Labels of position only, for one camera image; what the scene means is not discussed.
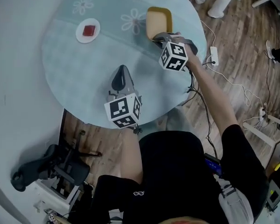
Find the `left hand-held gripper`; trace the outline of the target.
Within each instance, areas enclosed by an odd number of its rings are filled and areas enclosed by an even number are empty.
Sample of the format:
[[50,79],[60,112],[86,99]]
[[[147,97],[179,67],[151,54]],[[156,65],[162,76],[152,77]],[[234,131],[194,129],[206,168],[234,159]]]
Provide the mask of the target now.
[[105,103],[108,120],[118,129],[136,127],[139,124],[142,108],[141,96],[134,89],[132,77],[125,65],[119,66],[111,86]]

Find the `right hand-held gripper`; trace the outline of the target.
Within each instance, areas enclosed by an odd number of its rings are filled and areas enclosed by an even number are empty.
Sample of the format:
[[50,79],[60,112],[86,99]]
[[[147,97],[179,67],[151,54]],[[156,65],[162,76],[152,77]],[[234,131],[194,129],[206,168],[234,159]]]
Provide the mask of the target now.
[[184,68],[188,61],[185,45],[191,48],[194,55],[198,53],[196,45],[179,34],[162,32],[155,35],[152,40],[157,47],[162,49],[159,65],[164,70],[181,71]]

